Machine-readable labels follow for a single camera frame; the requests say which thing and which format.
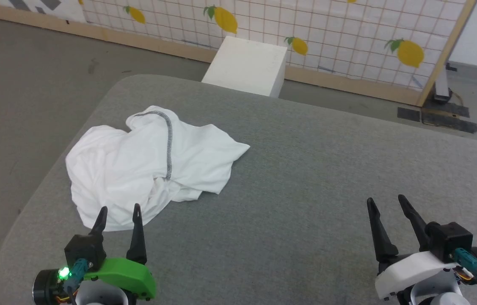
gray fabric tabletop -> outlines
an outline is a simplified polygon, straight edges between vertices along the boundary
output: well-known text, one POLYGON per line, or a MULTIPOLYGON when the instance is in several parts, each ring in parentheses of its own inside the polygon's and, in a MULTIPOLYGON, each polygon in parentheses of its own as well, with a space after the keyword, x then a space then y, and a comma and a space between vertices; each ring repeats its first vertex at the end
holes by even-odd
MULTIPOLYGON (((150 105, 173 110, 186 123, 215 124, 251 145, 220 195, 171 202, 144 227, 147 266, 158 290, 151 304, 395 304, 376 297, 368 197, 400 253, 416 252, 418 242, 398 194, 426 222, 463 225, 477 246, 475 140, 137 75, 108 92, 70 147, 92 126, 126 129, 125 119, 150 105)), ((37 272, 64 266, 67 242, 89 231, 71 201, 68 150, 2 247, 0 299, 6 305, 33 303, 37 272)), ((125 256, 130 230, 103 236, 108 257, 125 256)), ((476 286, 464 287, 463 294, 477 304, 476 286)))

lemon print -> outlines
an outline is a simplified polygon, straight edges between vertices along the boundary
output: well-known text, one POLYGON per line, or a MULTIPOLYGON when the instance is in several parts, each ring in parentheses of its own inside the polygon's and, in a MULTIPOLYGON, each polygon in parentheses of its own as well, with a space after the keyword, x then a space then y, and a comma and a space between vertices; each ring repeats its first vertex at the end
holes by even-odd
POLYGON ((422 48, 413 41, 403 39, 389 40, 385 47, 389 44, 391 45, 391 52, 398 49, 398 59, 406 66, 418 68, 425 58, 422 48))
POLYGON ((293 50, 301 55, 306 55, 308 53, 308 45, 304 42, 304 40, 297 38, 297 37, 286 37, 284 42, 287 41, 289 46, 293 46, 293 50))
POLYGON ((221 29, 229 33, 237 33, 237 20, 228 10, 219 6, 206 6, 203 15, 206 12, 208 12, 210 20, 215 17, 215 22, 221 29))
POLYGON ((135 21, 138 23, 146 23, 146 19, 144 18, 144 15, 142 15, 142 12, 138 10, 137 8, 134 8, 132 6, 124 6, 124 10, 126 13, 130 14, 135 21))

white pedestal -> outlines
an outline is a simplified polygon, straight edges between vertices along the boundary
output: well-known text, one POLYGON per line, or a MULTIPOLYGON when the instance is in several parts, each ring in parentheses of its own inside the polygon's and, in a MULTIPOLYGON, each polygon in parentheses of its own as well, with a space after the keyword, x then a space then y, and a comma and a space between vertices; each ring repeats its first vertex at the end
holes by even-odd
POLYGON ((278 97, 283 85, 286 51, 285 47, 227 36, 203 83, 278 97))

wooden frame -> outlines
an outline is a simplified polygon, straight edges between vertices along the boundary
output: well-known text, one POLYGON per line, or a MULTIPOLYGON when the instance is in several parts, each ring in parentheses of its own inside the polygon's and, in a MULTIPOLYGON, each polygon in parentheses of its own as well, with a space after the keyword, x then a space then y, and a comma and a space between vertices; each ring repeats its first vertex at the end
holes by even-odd
MULTIPOLYGON (((440 59, 434 66, 434 71, 422 92, 383 83, 374 83, 373 81, 354 80, 291 66, 285 68, 285 79, 361 95, 368 95, 413 106, 422 106, 430 94, 430 91, 432 91, 436 77, 439 75, 441 69, 445 67, 445 62, 449 58, 451 50, 470 16, 476 1, 477 0, 468 0, 466 2, 455 28, 449 36, 447 44, 441 53, 440 59)), ((66 21, 54 16, 17 10, 6 6, 0 6, 0 19, 209 63, 212 62, 216 54, 215 50, 206 50, 185 44, 136 35, 134 33, 115 31, 98 27, 96 25, 90 25, 88 23, 66 21)))

concrete floor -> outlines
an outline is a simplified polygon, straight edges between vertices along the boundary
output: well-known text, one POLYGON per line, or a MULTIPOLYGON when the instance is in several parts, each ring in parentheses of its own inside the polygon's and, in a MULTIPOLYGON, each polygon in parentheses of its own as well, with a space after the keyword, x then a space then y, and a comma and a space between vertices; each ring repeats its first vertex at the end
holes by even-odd
MULTIPOLYGON (((58 155, 116 81, 135 74, 200 81, 207 68, 203 62, 0 20, 0 245, 58 155)), ((477 123, 477 80, 451 75, 450 84, 477 123)), ((402 105, 375 98, 292 81, 285 82, 280 97, 477 139, 477 133, 398 119, 402 105)))

